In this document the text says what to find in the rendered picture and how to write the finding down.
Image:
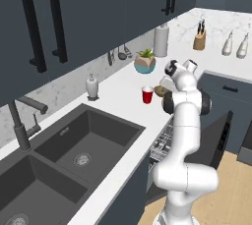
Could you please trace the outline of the dark blue drawer front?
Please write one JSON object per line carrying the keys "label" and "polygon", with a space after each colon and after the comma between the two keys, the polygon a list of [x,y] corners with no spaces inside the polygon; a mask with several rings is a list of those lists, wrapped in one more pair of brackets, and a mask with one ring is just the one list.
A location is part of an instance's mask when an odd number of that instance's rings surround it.
{"label": "dark blue drawer front", "polygon": [[204,91],[252,103],[252,84],[204,73],[198,81]]}

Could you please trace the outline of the olive brown bowl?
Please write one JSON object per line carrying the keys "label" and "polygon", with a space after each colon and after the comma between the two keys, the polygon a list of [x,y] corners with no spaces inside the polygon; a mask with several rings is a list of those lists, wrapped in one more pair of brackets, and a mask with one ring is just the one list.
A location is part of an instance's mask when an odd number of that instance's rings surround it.
{"label": "olive brown bowl", "polygon": [[161,85],[157,85],[157,86],[155,87],[155,93],[156,93],[157,96],[163,97],[164,94],[166,93],[166,90],[165,90],[165,88],[162,87]]}

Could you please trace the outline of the green plant in pot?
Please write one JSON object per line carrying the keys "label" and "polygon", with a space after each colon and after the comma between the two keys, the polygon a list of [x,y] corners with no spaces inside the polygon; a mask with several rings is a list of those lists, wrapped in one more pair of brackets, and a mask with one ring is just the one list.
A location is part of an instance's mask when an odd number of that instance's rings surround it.
{"label": "green plant in pot", "polygon": [[155,53],[152,49],[147,48],[146,50],[137,53],[134,67],[140,74],[151,73],[156,66]]}

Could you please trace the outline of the dark grey tap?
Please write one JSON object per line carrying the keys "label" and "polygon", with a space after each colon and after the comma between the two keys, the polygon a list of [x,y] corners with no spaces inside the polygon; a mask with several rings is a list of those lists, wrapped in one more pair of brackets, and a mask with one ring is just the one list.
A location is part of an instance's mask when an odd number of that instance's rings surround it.
{"label": "dark grey tap", "polygon": [[[18,98],[18,101],[26,104],[29,107],[32,107],[38,110],[41,115],[44,115],[48,110],[48,106],[46,104],[41,103],[27,96],[22,96]],[[20,115],[16,106],[16,101],[15,100],[11,101],[8,104],[8,107],[9,107],[11,116],[13,118],[14,131],[15,131],[18,143],[20,145],[20,150],[22,152],[27,152],[32,148],[29,138],[31,138],[33,135],[38,133],[41,130],[41,127],[37,122],[36,116],[33,116],[34,125],[29,130],[26,130],[25,125],[21,121],[21,118],[20,118]]]}

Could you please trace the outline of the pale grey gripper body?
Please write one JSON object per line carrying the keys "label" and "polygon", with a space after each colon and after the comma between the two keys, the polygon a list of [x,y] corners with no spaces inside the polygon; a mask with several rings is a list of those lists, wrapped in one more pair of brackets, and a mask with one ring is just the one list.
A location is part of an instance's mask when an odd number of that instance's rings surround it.
{"label": "pale grey gripper body", "polygon": [[170,90],[170,91],[177,91],[177,88],[173,82],[173,80],[169,77],[169,76],[164,76],[159,84],[164,87],[165,89],[167,90]]}

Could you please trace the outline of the dark hanging spatula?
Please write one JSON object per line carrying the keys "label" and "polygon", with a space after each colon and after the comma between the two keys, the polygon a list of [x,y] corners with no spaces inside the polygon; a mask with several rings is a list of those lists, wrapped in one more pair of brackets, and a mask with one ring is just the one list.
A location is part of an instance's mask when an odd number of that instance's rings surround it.
{"label": "dark hanging spatula", "polygon": [[124,43],[124,52],[126,53],[128,58],[132,58],[132,53],[131,51],[126,47],[126,44]]}

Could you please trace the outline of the dark grey double sink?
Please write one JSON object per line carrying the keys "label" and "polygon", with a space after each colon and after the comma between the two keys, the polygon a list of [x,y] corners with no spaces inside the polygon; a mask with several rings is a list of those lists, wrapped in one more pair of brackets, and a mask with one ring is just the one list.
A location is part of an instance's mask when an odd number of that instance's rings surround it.
{"label": "dark grey double sink", "polygon": [[0,225],[67,225],[143,131],[79,105],[0,160]]}

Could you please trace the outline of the white paper towel roll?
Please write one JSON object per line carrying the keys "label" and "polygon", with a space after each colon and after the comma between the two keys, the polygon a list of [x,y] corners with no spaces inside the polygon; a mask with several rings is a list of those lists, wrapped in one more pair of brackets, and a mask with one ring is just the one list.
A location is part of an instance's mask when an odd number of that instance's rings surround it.
{"label": "white paper towel roll", "polygon": [[169,27],[163,24],[155,28],[154,36],[154,53],[157,57],[165,57],[167,55]]}

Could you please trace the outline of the white dishwasher rack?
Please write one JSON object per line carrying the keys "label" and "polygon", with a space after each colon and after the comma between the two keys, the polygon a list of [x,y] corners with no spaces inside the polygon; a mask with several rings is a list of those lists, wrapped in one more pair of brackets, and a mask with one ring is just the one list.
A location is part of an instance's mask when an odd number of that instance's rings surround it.
{"label": "white dishwasher rack", "polygon": [[173,119],[170,119],[151,148],[149,168],[152,168],[156,163],[159,163],[167,156],[171,146],[172,134]]}

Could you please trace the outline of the wooden knife block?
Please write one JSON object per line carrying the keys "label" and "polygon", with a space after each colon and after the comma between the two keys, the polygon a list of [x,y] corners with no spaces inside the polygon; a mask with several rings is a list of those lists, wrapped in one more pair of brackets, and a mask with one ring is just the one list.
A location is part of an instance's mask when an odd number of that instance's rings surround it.
{"label": "wooden knife block", "polygon": [[198,23],[197,34],[194,38],[193,49],[204,50],[206,45],[205,20]]}

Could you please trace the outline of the dark hanging kitchen tool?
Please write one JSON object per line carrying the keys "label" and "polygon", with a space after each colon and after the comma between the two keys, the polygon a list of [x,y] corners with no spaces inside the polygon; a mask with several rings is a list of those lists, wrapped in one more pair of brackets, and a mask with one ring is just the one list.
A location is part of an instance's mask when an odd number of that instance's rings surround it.
{"label": "dark hanging kitchen tool", "polygon": [[107,52],[107,60],[108,60],[109,66],[112,66],[112,64],[115,62],[115,59],[114,59],[114,50]]}

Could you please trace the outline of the dark dishwasher door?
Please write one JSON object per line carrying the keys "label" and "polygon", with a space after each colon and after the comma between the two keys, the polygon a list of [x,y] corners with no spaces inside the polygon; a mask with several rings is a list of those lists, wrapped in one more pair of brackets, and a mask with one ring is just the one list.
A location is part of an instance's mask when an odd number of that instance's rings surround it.
{"label": "dark dishwasher door", "polygon": [[232,116],[233,112],[227,111],[204,128],[201,131],[200,148],[195,153],[187,155],[185,161],[217,169],[228,141]]}

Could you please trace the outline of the dark blue lower cupboard front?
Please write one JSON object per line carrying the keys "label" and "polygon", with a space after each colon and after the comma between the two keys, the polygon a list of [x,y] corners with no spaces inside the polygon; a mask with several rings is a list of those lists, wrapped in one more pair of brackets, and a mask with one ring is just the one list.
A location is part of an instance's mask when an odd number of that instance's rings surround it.
{"label": "dark blue lower cupboard front", "polygon": [[150,155],[147,154],[97,225],[137,225],[146,203]]}

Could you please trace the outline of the dark hanging ladle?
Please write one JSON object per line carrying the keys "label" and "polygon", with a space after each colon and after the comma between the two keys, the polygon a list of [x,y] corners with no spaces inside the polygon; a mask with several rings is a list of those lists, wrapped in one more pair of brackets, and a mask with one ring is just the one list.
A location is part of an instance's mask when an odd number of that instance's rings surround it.
{"label": "dark hanging ladle", "polygon": [[120,51],[120,46],[117,47],[117,51],[118,51],[117,56],[118,56],[119,60],[126,60],[127,59],[127,55]]}

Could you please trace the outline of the red plastic cup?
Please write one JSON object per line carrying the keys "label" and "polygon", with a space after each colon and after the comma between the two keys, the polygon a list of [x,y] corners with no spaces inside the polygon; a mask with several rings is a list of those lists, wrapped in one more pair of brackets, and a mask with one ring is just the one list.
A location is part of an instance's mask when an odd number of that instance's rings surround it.
{"label": "red plastic cup", "polygon": [[143,86],[142,87],[142,96],[143,96],[143,102],[146,104],[150,104],[152,102],[154,93],[154,88],[152,86]]}

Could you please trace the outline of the white bottle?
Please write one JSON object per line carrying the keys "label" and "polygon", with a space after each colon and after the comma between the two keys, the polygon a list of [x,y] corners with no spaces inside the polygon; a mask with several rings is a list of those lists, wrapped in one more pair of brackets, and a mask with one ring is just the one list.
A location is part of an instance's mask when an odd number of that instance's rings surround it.
{"label": "white bottle", "polygon": [[236,51],[236,57],[239,59],[243,59],[247,55],[247,49],[248,49],[248,34],[245,34],[244,39],[242,40]]}
{"label": "white bottle", "polygon": [[232,33],[229,34],[227,40],[224,43],[221,54],[223,56],[229,56],[232,51]]}

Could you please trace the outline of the white soap dispenser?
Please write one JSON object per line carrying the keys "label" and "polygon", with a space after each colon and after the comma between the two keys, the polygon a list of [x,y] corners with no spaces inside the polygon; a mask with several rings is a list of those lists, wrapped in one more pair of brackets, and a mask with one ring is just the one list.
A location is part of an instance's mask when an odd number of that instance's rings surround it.
{"label": "white soap dispenser", "polygon": [[98,94],[98,81],[93,75],[86,80],[86,89],[90,99],[96,99]]}

